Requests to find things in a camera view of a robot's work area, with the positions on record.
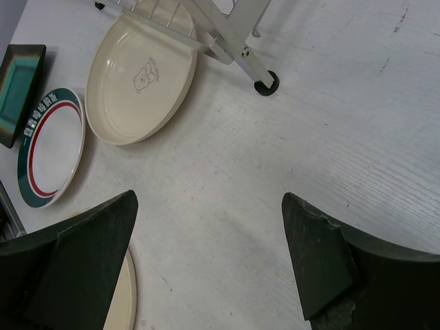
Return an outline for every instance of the rack leg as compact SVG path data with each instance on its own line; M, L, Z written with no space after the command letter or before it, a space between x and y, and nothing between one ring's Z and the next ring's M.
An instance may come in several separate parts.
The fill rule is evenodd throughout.
M280 86L280 79L273 71L267 71L259 58L246 47L235 61L254 81L255 90L262 96L270 96Z
M99 3L99 2L95 2L95 7L99 10L103 10L105 7L105 4L103 3Z

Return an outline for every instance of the scratch mark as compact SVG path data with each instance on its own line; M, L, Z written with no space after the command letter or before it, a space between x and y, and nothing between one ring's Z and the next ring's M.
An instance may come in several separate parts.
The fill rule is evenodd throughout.
M266 203L265 201L263 201L260 197L256 197L256 198L258 198L258 199L260 199L264 204L266 204L266 206L268 207L268 208L270 208L271 210L272 210L272 208L269 206L269 204L268 203Z
M234 182L235 183L235 181L233 180L233 178L231 178L231 176L229 176L229 174L227 174L224 170L222 170L221 168L219 168L217 165L214 165L218 170L220 170L224 175L226 175L227 177L229 177L230 178L230 180L232 181L232 182Z
M347 26L349 26L349 24L351 23L351 20L353 19L354 16L355 16L354 14L351 15L350 21L341 30L339 30L339 33L341 33L343 30L345 30L345 28Z
M424 125L420 130L417 131L417 134L420 134L421 132L423 132L425 129L427 129L429 126L431 126L431 123L427 123L426 125Z
M173 289L171 288L170 283L168 283L168 281L162 276L162 274L159 273L159 271L157 270L156 267L154 267L154 265L152 263L150 263L150 265L154 268L154 270L159 274L159 276L162 278L162 280L164 280L164 282L168 285L168 287L170 288L170 291L172 292Z
M387 46L382 45L381 43L377 43L377 42L375 42L374 40L368 40L368 41L371 42L371 43L375 43L376 45L382 46L382 47L385 48L386 50L388 49Z
M384 64L384 66L380 69L379 74L381 74L381 73L384 71L384 69L385 69L385 67L386 67L386 65L388 64L389 61L390 61L390 57L388 57L388 58L386 59L386 62L385 62L385 64Z
M440 57L440 54L435 54L435 53L427 52L426 50L424 50L422 52L425 53L425 54L428 54L428 55L433 55L433 56L436 56L436 57Z
M401 17L399 23L396 25L396 28L394 29L393 34L398 33L398 31L399 31L400 28L402 27L402 24L404 23L404 20L405 20L406 14L408 14L408 9L409 9L409 7L410 7L409 4L406 5L405 13L404 13L404 15Z
M279 91L279 93L282 93L282 94L284 94L284 95L286 95L286 96L290 96L290 97L293 98L294 100L297 100L297 101L299 101L299 102L301 102L301 103L303 103L303 104L305 104L305 105L308 105L308 106L310 106L310 107L312 107L312 108L315 108L315 109L317 109L317 110L320 110L320 111L323 111L323 112L325 112L325 113L328 113L330 116L333 116L333 117L335 117L335 118L337 118L337 119L341 119L340 116L335 115L334 113L332 113L332 112L330 112L330 111L328 111L328 110L325 110L325 109L323 109L323 108L317 107L316 105L313 105L313 104L311 104L311 103L305 102L304 100L301 100L300 98L297 98L297 97L295 97L295 96L293 96L293 95L291 95L291 94L289 94L289 93L286 93L285 91Z
M270 146L273 146L274 148L277 148L278 150L282 150L279 146L277 146L276 144L270 143L268 141L264 141L261 143L262 146L269 144Z
M168 283L168 281L159 272L157 272L157 273L159 274L160 277L162 277L162 280L164 280L164 282L168 285L168 287L172 291L173 289L171 289L170 283Z
M322 93L322 94L325 94L325 95L328 95L328 96L330 96L331 98L334 98L334 99L336 99L336 100L338 100L338 101L340 101L340 102L342 102L342 103L347 103L347 102L345 102L343 99L341 99L341 98L337 98L336 96L334 96L334 95L332 95L332 94L329 94L329 93L326 93L325 91L320 91L319 89L315 89L316 91L319 91L320 93Z
M298 48L300 50L305 50L307 52L312 52L312 53L315 53L315 54L324 55L323 53L317 52L316 50L312 50L312 49L309 49L309 48L306 48L306 47L301 47L301 46L297 46L297 45L293 45L293 44L292 44L292 46L294 46L295 48Z
M390 14L389 12L378 12L379 15L396 16L401 17L399 14Z
M284 140L284 141L294 141L295 139L292 139L291 137L285 137L285 136L281 136L272 132L269 132L270 134L272 134L273 136L276 136L278 139Z

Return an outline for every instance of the plate with red stripe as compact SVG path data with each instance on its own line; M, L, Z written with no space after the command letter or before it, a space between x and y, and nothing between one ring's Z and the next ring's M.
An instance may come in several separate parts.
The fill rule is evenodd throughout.
M85 115L78 95L58 88L31 112L19 151L21 196L33 208L54 203L78 168L85 141Z

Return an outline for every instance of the red stripe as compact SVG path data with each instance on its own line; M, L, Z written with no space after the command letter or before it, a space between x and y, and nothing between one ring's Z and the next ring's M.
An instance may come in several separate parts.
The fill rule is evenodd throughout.
M80 120L81 120L81 114L80 114L79 109L77 107L75 107L72 103L70 103L70 102L58 103L57 105L55 105L53 108L51 108L45 114L45 117L39 123L38 128L36 129L36 132L35 132L34 139L32 141L32 145L30 146L30 157L29 157L29 179L30 179L30 183L31 183L33 189L36 191L36 193L39 194L40 196L43 196L43 197L51 197L51 196L55 195L58 190L55 190L53 192L44 192L44 191L42 191L36 185L35 178L34 178L34 169L33 169L33 166L32 166L32 163L34 161L34 149L35 149L36 139L38 138L38 136L40 134L40 131L41 131L41 128L43 127L43 125L46 122L46 120L50 117L50 115L53 114L53 112L55 112L57 109L60 109L61 107L71 107L71 108L73 108L76 111L76 113L78 114L78 116L80 117Z

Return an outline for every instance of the black rubber foot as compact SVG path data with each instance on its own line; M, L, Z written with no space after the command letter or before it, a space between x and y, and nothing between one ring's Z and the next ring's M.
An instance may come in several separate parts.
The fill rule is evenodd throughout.
M99 10L103 10L105 5L99 2L95 2L95 7L97 7L97 9Z
M270 75L274 78L274 83L270 88L267 88L261 81L254 83L255 90L261 96L270 96L276 92L278 87L280 87L280 78L275 74L275 72L269 70Z

